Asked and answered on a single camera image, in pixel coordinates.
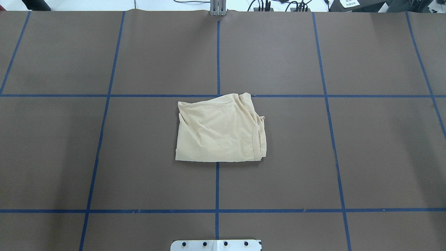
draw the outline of folded cloth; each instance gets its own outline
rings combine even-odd
[[[178,102],[178,108],[176,160],[242,162],[266,156],[264,117],[257,115],[249,93]]]

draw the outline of beige t-shirt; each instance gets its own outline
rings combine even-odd
[[[249,93],[178,102],[178,108],[176,160],[242,162],[266,156],[264,117],[257,115]]]

